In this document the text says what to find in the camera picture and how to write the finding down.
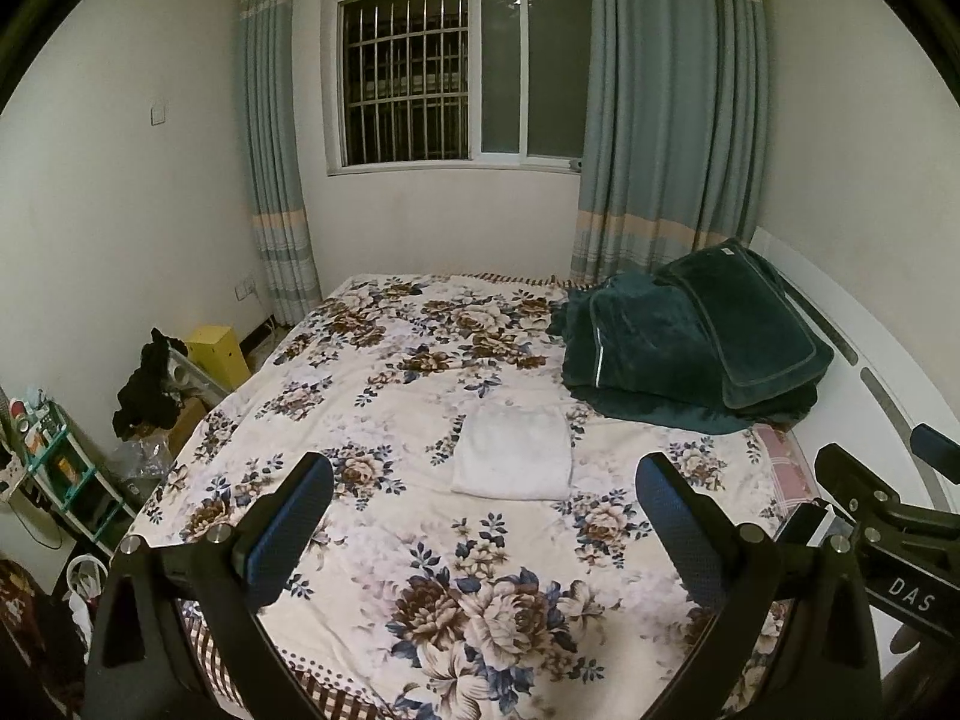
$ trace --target shelf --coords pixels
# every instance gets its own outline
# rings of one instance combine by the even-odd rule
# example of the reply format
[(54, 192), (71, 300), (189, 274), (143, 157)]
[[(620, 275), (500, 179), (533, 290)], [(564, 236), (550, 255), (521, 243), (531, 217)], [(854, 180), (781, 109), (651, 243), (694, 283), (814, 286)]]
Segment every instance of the shelf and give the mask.
[(64, 428), (61, 432), (57, 433), (54, 436), (54, 439), (50, 442), (50, 445), (43, 450), (39, 457), (30, 461), (30, 464), (27, 466), (27, 474), (31, 476), (36, 474), (37, 471), (43, 466), (46, 461), (48, 461), (52, 456), (56, 454), (56, 450), (61, 447), (61, 445), (66, 441), (70, 435), (70, 429)]
[(61, 503), (59, 503), (59, 506), (58, 506), (59, 512), (61, 514), (63, 514), (66, 511), (66, 509), (70, 507), (70, 504), (73, 503), (74, 499), (80, 494), (80, 491), (86, 486), (86, 483), (88, 483), (96, 475), (97, 475), (97, 469), (95, 469), (93, 466), (90, 466), (83, 473), (83, 476), (80, 477), (77, 483), (75, 483), (75, 485), (72, 485), (72, 487), (66, 491), (66, 495), (64, 495), (64, 499), (62, 500)]
[[(35, 477), (35, 480), (37, 480), (37, 485), (40, 486), (40, 489), (43, 490), (43, 494), (46, 495), (48, 499), (51, 501), (56, 500), (56, 496), (54, 495), (53, 490), (51, 490), (50, 485), (48, 485), (42, 477), (37, 476)], [(83, 525), (83, 522), (80, 522), (80, 520), (75, 517), (73, 512), (69, 511), (69, 509), (64, 512), (64, 518), (91, 542), (94, 541), (93, 533), (90, 533), (89, 528)]]
[(110, 521), (117, 516), (117, 512), (120, 512), (121, 509), (123, 509), (123, 501), (115, 501), (113, 507), (104, 515), (104, 521), (100, 523), (99, 528), (97, 528), (97, 532), (94, 533), (93, 541), (100, 540), (100, 536), (102, 536), (104, 531), (107, 530), (107, 526), (109, 526)]

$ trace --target folded green blanket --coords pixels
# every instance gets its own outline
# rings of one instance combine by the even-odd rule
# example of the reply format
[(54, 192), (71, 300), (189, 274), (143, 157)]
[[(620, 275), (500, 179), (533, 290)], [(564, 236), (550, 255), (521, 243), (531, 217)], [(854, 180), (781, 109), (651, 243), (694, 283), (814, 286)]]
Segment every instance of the folded green blanket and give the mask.
[(833, 359), (833, 349), (787, 300), (774, 266), (735, 240), (663, 266), (656, 280), (690, 298), (717, 352), (728, 408), (819, 381)]
[(666, 273), (572, 290), (551, 324), (566, 344), (563, 382), (613, 418), (712, 434), (796, 422), (816, 402), (832, 350), (754, 258), (726, 242)]

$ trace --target wall socket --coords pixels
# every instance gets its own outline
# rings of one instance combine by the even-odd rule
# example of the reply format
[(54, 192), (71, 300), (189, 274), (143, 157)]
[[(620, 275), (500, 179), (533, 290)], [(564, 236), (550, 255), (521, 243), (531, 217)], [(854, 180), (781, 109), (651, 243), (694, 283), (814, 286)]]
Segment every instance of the wall socket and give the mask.
[(167, 121), (167, 103), (166, 100), (154, 100), (150, 106), (150, 126), (156, 127), (157, 124), (163, 124)]
[(253, 280), (253, 274), (250, 274), (237, 284), (237, 286), (233, 288), (233, 292), (234, 295), (237, 296), (237, 300), (243, 300), (253, 295), (256, 292), (256, 281)]

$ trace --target cable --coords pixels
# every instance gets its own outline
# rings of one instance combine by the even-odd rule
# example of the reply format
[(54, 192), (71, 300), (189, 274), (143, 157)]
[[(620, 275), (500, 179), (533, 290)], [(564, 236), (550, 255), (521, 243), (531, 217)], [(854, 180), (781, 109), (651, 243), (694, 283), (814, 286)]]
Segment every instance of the cable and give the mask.
[(23, 530), (25, 530), (25, 531), (27, 532), (27, 536), (30, 536), (30, 538), (32, 538), (32, 539), (33, 539), (37, 544), (39, 544), (41, 547), (46, 547), (47, 549), (52, 549), (52, 550), (55, 550), (55, 551), (56, 551), (56, 550), (58, 550), (59, 548), (61, 548), (61, 546), (64, 546), (64, 531), (61, 531), (61, 528), (59, 528), (59, 525), (56, 523), (56, 520), (54, 519), (53, 514), (50, 514), (50, 521), (54, 523), (54, 527), (56, 528), (56, 532), (59, 533), (59, 536), (61, 537), (61, 541), (59, 542), (59, 544), (58, 544), (57, 546), (51, 546), (51, 544), (44, 544), (39, 538), (37, 538), (36, 536), (34, 536), (33, 533), (31, 533), (30, 528), (27, 527), (27, 523), (24, 522), (24, 521), (23, 521), (23, 517), (20, 516), (20, 512), (18, 512), (18, 511), (13, 507), (13, 501), (7, 501), (7, 506), (10, 507), (10, 511), (11, 511), (11, 512), (13, 512), (14, 514), (16, 514), (16, 518), (17, 518), (18, 520), (20, 520), (20, 523), (21, 523), (21, 525), (23, 526)]
[[(260, 293), (257, 291), (256, 286), (253, 287), (253, 296), (256, 298), (256, 302), (260, 304), (260, 309), (264, 314), (267, 314), (267, 307), (263, 305), (263, 300), (260, 299)], [(277, 323), (277, 319), (273, 314), (267, 314), (267, 327), (270, 328), (270, 343), (274, 348), (280, 343), (282, 338), (277, 338), (277, 330), (280, 330), (280, 324)]]

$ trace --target blue gripper pad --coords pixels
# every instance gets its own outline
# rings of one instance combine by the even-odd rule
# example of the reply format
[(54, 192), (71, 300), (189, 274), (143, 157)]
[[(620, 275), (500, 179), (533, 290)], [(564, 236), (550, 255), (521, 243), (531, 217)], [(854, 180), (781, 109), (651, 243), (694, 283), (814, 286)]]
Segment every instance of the blue gripper pad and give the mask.
[(728, 567), (736, 560), (733, 524), (712, 499), (694, 493), (659, 452), (637, 465), (637, 500), (693, 601), (720, 610), (727, 600)]
[(910, 450), (954, 485), (960, 485), (960, 446), (956, 442), (921, 422), (910, 433)]
[(333, 485), (330, 461), (308, 452), (277, 491), (259, 498), (241, 520), (233, 566), (243, 580), (251, 611), (280, 597), (330, 505)]

